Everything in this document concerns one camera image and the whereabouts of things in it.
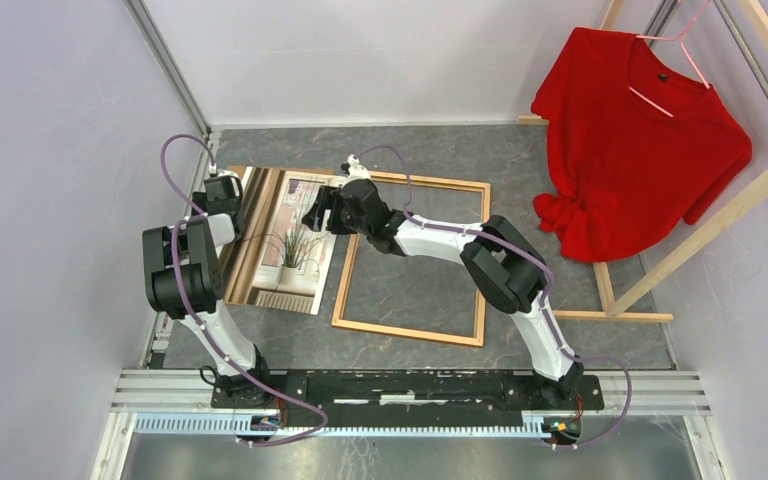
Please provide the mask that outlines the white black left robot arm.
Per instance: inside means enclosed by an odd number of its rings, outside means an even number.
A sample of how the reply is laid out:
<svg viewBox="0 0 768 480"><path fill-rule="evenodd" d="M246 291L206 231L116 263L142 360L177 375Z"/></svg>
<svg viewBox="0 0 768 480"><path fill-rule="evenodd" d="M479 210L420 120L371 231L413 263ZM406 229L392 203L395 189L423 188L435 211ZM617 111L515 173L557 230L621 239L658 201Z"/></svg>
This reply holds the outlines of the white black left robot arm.
<svg viewBox="0 0 768 480"><path fill-rule="evenodd" d="M219 262L223 248L240 239L242 193L232 172L208 177L192 197L202 213L142 232L143 272L151 308L189 329L213 359L212 366L199 369L202 381L221 400L257 408L272 399L274 381L224 303Z"/></svg>

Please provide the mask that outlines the plant window photo print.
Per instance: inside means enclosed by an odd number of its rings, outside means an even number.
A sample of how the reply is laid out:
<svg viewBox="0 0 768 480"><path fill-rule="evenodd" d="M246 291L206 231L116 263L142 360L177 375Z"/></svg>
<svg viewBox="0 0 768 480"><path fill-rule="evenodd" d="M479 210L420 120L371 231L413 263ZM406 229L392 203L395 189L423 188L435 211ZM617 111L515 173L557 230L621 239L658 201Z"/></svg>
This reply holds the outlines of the plant window photo print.
<svg viewBox="0 0 768 480"><path fill-rule="evenodd" d="M302 217L329 170L230 166L242 181L241 238L222 248L220 264L230 305L300 314L319 312L336 237L313 231Z"/></svg>

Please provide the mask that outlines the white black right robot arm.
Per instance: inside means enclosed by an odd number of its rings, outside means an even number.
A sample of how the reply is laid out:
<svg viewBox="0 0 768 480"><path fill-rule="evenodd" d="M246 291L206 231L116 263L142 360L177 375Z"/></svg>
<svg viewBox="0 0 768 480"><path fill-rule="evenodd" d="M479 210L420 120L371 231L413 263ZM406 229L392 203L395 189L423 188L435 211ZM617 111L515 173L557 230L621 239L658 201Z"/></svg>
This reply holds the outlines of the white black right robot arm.
<svg viewBox="0 0 768 480"><path fill-rule="evenodd" d="M312 231L357 234L383 254L429 257L463 266L486 302L510 316L539 378L540 400L562 408L578 393L583 367L550 306L551 271L504 217L484 223L441 222L390 208L370 180L318 190L302 223Z"/></svg>

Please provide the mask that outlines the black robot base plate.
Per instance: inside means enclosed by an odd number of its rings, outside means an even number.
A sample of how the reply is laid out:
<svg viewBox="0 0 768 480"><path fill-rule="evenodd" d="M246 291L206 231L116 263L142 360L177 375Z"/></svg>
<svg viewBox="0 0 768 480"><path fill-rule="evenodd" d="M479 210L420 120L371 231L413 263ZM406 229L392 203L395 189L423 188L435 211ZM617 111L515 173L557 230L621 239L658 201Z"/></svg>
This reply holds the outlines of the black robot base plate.
<svg viewBox="0 0 768 480"><path fill-rule="evenodd" d="M272 399L259 406L221 400L218 409L273 408L286 427L502 427L521 425L524 412L561 416L601 411L599 379L583 375L572 394L543 388L530 371L517 370L273 370Z"/></svg>

